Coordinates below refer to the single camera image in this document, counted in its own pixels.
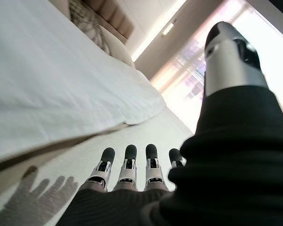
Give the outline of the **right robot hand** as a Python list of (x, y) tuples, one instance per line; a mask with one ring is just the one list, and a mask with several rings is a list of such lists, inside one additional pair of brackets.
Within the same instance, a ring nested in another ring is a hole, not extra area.
[(99, 193), (87, 184), (60, 226), (283, 226), (283, 112), (256, 50), (229, 23), (205, 44), (200, 117), (170, 170), (176, 188)]

